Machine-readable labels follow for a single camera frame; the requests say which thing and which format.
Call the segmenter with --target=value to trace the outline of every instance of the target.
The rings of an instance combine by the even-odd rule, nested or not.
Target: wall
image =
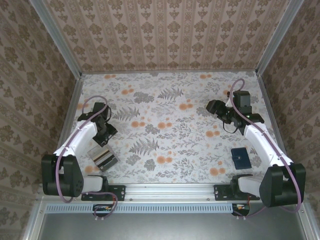
[[[0,1],[0,239],[18,239],[75,79],[27,0]]]
[[[83,72],[255,69],[288,0],[45,0]]]
[[[306,167],[320,223],[320,1],[304,1],[262,78],[287,153]]]

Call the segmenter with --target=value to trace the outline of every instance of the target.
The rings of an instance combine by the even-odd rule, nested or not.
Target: floral patterned surface
[[[227,91],[238,78],[246,81],[252,111],[261,114],[274,136],[254,72],[83,75],[73,125],[85,99],[93,95],[108,99],[109,123],[118,130],[109,146],[119,162],[103,173],[111,183],[217,183],[228,182],[235,174],[262,175],[267,167],[250,142],[239,131],[225,132],[222,122],[206,110],[210,100],[226,102]],[[94,102],[85,106],[86,111]],[[91,140],[85,152],[96,145]],[[251,169],[235,169],[231,149],[240,147],[247,148]],[[102,174],[87,154],[80,167],[87,174]]]

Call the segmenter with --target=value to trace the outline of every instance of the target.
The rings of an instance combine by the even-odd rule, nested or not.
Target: vented metal strip
[[[46,206],[46,214],[93,213],[93,203],[50,203]],[[232,213],[231,203],[119,203],[114,213],[118,214],[212,214]]]

